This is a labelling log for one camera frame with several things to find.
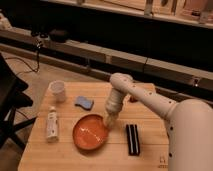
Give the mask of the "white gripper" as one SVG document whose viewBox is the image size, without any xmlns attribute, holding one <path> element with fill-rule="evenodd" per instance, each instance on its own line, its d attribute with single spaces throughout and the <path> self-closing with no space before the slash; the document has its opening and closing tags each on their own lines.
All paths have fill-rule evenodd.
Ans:
<svg viewBox="0 0 213 171">
<path fill-rule="evenodd" d="M 112 88 L 105 103 L 107 115 L 104 118 L 104 125 L 111 129 L 123 107 L 123 100 L 126 94 Z"/>
</svg>

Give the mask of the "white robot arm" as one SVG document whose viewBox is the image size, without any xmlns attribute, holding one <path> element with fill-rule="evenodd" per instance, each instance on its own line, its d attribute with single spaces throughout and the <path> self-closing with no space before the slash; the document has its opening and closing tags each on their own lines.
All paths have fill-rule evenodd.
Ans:
<svg viewBox="0 0 213 171">
<path fill-rule="evenodd" d="M 105 103 L 104 124 L 112 127 L 130 94 L 165 121 L 169 136 L 168 171 L 213 171 L 213 109 L 202 100 L 176 102 L 137 86 L 130 75 L 114 73 Z"/>
</svg>

